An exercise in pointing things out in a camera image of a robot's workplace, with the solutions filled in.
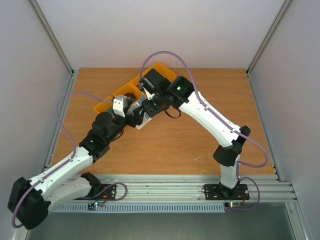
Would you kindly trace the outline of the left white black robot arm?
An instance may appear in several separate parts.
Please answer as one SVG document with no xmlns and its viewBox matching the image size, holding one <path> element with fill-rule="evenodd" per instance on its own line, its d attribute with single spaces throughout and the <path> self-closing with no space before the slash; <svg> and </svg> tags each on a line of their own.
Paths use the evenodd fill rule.
<svg viewBox="0 0 320 240">
<path fill-rule="evenodd" d="M 39 175 L 17 179 L 7 205 L 12 212 L 12 226 L 34 229 L 57 207 L 72 200 L 91 200 L 100 196 L 104 192 L 101 181 L 90 172 L 81 174 L 71 183 L 65 182 L 103 157 L 125 127 L 140 126 L 143 118 L 142 110 L 124 115 L 99 113 L 86 137 L 69 155 Z"/>
</svg>

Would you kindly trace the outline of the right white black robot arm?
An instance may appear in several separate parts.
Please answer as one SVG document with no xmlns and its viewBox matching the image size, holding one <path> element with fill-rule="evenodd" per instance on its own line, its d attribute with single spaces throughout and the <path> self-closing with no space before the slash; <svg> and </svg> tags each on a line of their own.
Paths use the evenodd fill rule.
<svg viewBox="0 0 320 240">
<path fill-rule="evenodd" d="M 239 127 L 226 119 L 183 76 L 169 81 L 152 68 L 140 77 L 139 88 L 146 94 L 146 99 L 141 102 L 144 115 L 139 127 L 142 128 L 155 115 L 166 112 L 170 107 L 192 117 L 219 143 L 213 153 L 213 158 L 220 165 L 221 174 L 216 193 L 224 200 L 235 198 L 240 183 L 237 163 L 246 141 L 245 137 L 251 130 L 247 126 Z"/>
</svg>

